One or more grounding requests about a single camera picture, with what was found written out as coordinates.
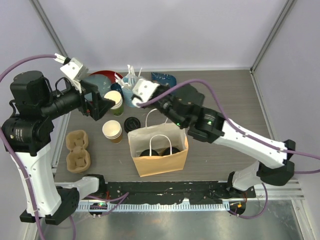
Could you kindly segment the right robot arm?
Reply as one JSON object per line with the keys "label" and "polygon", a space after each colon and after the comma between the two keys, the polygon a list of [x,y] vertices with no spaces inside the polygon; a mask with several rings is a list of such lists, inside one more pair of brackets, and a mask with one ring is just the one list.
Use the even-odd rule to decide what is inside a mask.
{"label": "right robot arm", "polygon": [[279,152],[264,143],[284,150],[295,149],[292,140],[275,142],[227,120],[220,112],[203,106],[205,96],[187,84],[152,103],[179,128],[187,128],[188,135],[204,143],[214,143],[244,153],[256,161],[252,165],[229,174],[226,193],[238,197],[249,187],[260,183],[284,186],[294,175],[291,154]]}

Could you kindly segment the brown paper bag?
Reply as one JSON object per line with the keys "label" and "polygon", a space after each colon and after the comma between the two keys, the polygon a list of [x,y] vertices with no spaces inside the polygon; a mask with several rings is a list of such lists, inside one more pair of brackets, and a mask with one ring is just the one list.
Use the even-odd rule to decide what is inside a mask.
{"label": "brown paper bag", "polygon": [[[184,169],[189,143],[184,129],[175,123],[145,126],[127,134],[130,155],[140,177],[147,177]],[[180,152],[162,156],[166,148],[176,147]],[[159,156],[140,156],[141,152],[153,149]]]}

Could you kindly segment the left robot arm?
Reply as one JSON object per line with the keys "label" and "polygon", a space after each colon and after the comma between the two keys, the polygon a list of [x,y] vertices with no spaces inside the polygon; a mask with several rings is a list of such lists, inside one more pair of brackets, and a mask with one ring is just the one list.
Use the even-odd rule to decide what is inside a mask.
{"label": "left robot arm", "polygon": [[50,163],[53,120],[75,109],[94,120],[101,119],[115,102],[101,97],[98,87],[83,81],[82,91],[69,85],[52,90],[38,70],[23,72],[10,84],[13,114],[1,127],[6,151],[17,164],[29,205],[20,215],[25,223],[44,219],[59,225],[70,217],[88,195],[100,200],[107,192],[100,174],[88,174],[67,187],[57,186]]}

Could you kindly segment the brown paper cup stack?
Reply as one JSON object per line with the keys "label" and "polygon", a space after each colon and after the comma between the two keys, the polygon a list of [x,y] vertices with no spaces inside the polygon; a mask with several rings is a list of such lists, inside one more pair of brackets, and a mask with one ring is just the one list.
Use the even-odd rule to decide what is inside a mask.
{"label": "brown paper cup stack", "polygon": [[123,130],[121,124],[116,120],[109,120],[102,126],[103,135],[112,143],[118,144],[123,139]]}

